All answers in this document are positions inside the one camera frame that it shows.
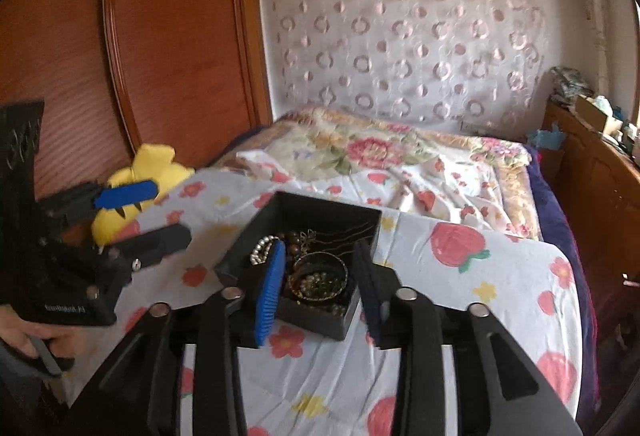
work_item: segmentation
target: red flower print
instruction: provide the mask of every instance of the red flower print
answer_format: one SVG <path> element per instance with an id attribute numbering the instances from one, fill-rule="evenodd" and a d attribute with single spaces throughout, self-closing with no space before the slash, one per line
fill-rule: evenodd
<path id="1" fill-rule="evenodd" d="M 207 276 L 207 269 L 201 264 L 194 266 L 193 268 L 187 268 L 182 274 L 182 282 L 185 286 L 190 288 L 196 288 L 200 286 L 204 278 Z"/>
<path id="2" fill-rule="evenodd" d="M 367 179 L 372 181 L 373 183 L 377 183 L 379 185 L 384 185 L 386 181 L 389 179 L 389 176 L 384 174 L 383 172 L 372 172 L 367 174 Z"/>
<path id="3" fill-rule="evenodd" d="M 463 220 L 466 218 L 466 216 L 468 214 L 475 214 L 476 213 L 476 209 L 473 207 L 470 207 L 469 205 L 465 205 L 462 210 L 460 210 L 460 219 Z"/>
<path id="4" fill-rule="evenodd" d="M 154 204 L 160 206 L 164 204 L 164 202 L 167 201 L 168 199 L 169 199 L 169 194 L 163 194 L 162 196 L 158 196 L 154 200 Z"/>
<path id="5" fill-rule="evenodd" d="M 436 195 L 431 191 L 420 191 L 417 196 L 420 203 L 427 209 L 427 212 L 431 212 L 433 204 L 436 202 Z"/>
<path id="6" fill-rule="evenodd" d="M 287 176 L 286 174 L 284 174 L 284 172 L 280 172 L 278 170 L 274 170 L 273 174 L 271 174 L 271 181 L 273 181 L 275 183 L 286 183 L 289 180 L 291 180 L 291 178 L 289 176 Z"/>
<path id="7" fill-rule="evenodd" d="M 457 268 L 460 273 L 469 269 L 472 259 L 487 259 L 484 236 L 476 229 L 455 223 L 438 223 L 431 233 L 431 250 L 445 266 Z"/>
<path id="8" fill-rule="evenodd" d="M 246 436 L 269 436 L 269 433 L 262 427 L 249 427 Z"/>
<path id="9" fill-rule="evenodd" d="M 133 326 L 138 324 L 138 321 L 146 313 L 146 310 L 147 308 L 138 308 L 131 314 L 131 317 L 129 317 L 129 320 L 127 320 L 127 323 L 124 326 L 125 333 L 129 333 L 133 329 Z"/>
<path id="10" fill-rule="evenodd" d="M 567 403 L 578 378 L 575 366 L 562 353 L 556 352 L 546 352 L 540 357 L 537 366 L 562 403 Z"/>
<path id="11" fill-rule="evenodd" d="M 567 289 L 574 281 L 574 272 L 571 269 L 571 265 L 562 257 L 556 257 L 554 262 L 549 265 L 549 269 L 558 278 L 560 288 Z"/>
<path id="12" fill-rule="evenodd" d="M 367 431 L 369 436 L 389 436 L 391 424 L 396 411 L 396 397 L 387 396 L 380 400 L 367 417 Z"/>
<path id="13" fill-rule="evenodd" d="M 175 223 L 179 223 L 183 214 L 184 210 L 172 210 L 166 215 L 166 224 L 175 225 Z"/>
<path id="14" fill-rule="evenodd" d="M 391 132 L 408 132 L 409 130 L 411 130 L 411 127 L 403 126 L 401 124 L 387 124 L 386 130 L 389 130 Z"/>
<path id="15" fill-rule="evenodd" d="M 138 220 L 133 220 L 120 231 L 120 233 L 116 236 L 116 241 L 122 241 L 124 239 L 133 238 L 134 236 L 140 235 L 140 223 Z"/>
<path id="16" fill-rule="evenodd" d="M 302 356 L 302 341 L 305 339 L 305 333 L 302 330 L 296 330 L 289 326 L 281 326 L 280 331 L 269 336 L 271 345 L 271 355 L 275 358 L 284 358 L 291 356 L 292 358 L 300 358 Z"/>
<path id="17" fill-rule="evenodd" d="M 196 181 L 196 182 L 193 182 L 193 183 L 189 183 L 188 185 L 184 186 L 184 188 L 182 189 L 182 192 L 179 194 L 179 196 L 181 198 L 186 198 L 186 197 L 194 198 L 198 194 L 200 194 L 201 191 L 203 191 L 206 188 L 207 188 L 207 186 L 204 183 L 202 183 L 201 181 Z"/>
<path id="18" fill-rule="evenodd" d="M 254 201 L 254 207 L 257 209 L 261 209 L 267 204 L 267 201 L 269 201 L 272 196 L 273 192 L 263 192 L 262 194 L 260 194 L 260 197 Z"/>
<path id="19" fill-rule="evenodd" d="M 554 294 L 550 290 L 543 291 L 538 295 L 538 306 L 547 315 L 556 313 L 556 303 L 554 302 Z"/>
<path id="20" fill-rule="evenodd" d="M 182 379 L 180 380 L 180 393 L 182 396 L 193 394 L 193 369 L 182 368 Z"/>
<path id="21" fill-rule="evenodd" d="M 353 140 L 344 148 L 350 160 L 361 167 L 386 169 L 402 161 L 402 149 L 392 142 L 385 142 L 370 136 L 362 140 Z"/>

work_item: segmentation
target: human hand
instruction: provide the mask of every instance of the human hand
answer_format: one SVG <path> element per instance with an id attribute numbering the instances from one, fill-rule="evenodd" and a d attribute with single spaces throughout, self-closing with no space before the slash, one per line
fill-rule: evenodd
<path id="1" fill-rule="evenodd" d="M 0 339 L 23 355 L 38 358 L 29 336 L 51 340 L 49 351 L 58 358 L 74 358 L 86 347 L 82 328 L 27 322 L 18 317 L 10 306 L 0 306 Z"/>

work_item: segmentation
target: black box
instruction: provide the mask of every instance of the black box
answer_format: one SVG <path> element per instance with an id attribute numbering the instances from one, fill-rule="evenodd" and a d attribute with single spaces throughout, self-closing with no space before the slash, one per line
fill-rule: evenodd
<path id="1" fill-rule="evenodd" d="M 377 209 L 278 191 L 236 239 L 216 267 L 216 273 L 224 286 L 235 284 L 234 280 L 239 272 L 251 264 L 249 255 L 264 236 L 309 229 L 339 233 L 364 223 L 373 225 L 373 233 L 365 238 L 373 257 L 378 244 L 381 216 L 382 212 Z M 352 254 L 341 257 L 348 270 L 351 270 L 351 258 Z M 360 293 L 349 272 L 348 284 L 337 298 L 337 302 L 346 308 L 343 316 L 303 304 L 295 298 L 287 297 L 286 292 L 283 292 L 277 318 L 335 340 L 344 340 L 359 301 Z"/>

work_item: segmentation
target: white sheet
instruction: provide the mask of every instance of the white sheet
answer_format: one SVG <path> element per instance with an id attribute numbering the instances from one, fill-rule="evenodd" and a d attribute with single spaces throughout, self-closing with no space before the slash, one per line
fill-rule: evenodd
<path id="1" fill-rule="evenodd" d="M 213 267 L 277 188 L 304 192 L 295 182 L 279 185 L 203 170 L 138 217 L 129 232 L 180 220 L 192 229 L 193 241 L 183 254 L 134 276 L 116 307 L 118 323 L 94 330 L 90 354 L 66 376 L 70 398 L 81 392 L 149 305 L 199 304 L 220 289 Z M 436 304 L 466 308 L 470 302 L 487 303 L 575 416 L 582 367 L 580 317 L 562 253 L 542 242 L 383 210 L 374 260 L 392 266 L 403 283 Z M 375 349 L 358 314 L 344 342 L 276 322 L 267 345 L 242 350 L 240 361 L 250 436 L 388 434 L 398 352 Z M 182 423 L 188 431 L 193 371 L 184 372 Z M 449 428 L 453 412 L 448 412 Z"/>

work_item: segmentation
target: metal screw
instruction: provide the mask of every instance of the metal screw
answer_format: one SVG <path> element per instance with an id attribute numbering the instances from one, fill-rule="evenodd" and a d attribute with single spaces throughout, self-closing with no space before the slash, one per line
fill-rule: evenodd
<path id="1" fill-rule="evenodd" d="M 222 297 L 228 301 L 233 301 L 234 299 L 244 297 L 244 292 L 241 289 L 236 288 L 236 286 L 230 286 L 229 288 L 223 289 Z"/>
<path id="2" fill-rule="evenodd" d="M 100 289 L 95 284 L 92 284 L 86 289 L 86 297 L 90 301 L 95 301 L 98 297 L 100 297 Z"/>
<path id="3" fill-rule="evenodd" d="M 115 261 L 120 257 L 120 251 L 115 247 L 110 248 L 108 256 L 109 256 L 109 259 L 111 259 L 112 261 Z"/>
<path id="4" fill-rule="evenodd" d="M 396 290 L 396 297 L 403 301 L 415 301 L 418 297 L 418 292 L 413 288 L 398 288 Z"/>
<path id="5" fill-rule="evenodd" d="M 149 313 L 152 317 L 166 317 L 171 311 L 171 307 L 166 302 L 156 302 L 151 308 Z"/>
<path id="6" fill-rule="evenodd" d="M 474 317 L 488 317 L 489 316 L 489 308 L 487 308 L 481 302 L 475 302 L 471 306 L 469 306 L 469 311 Z"/>

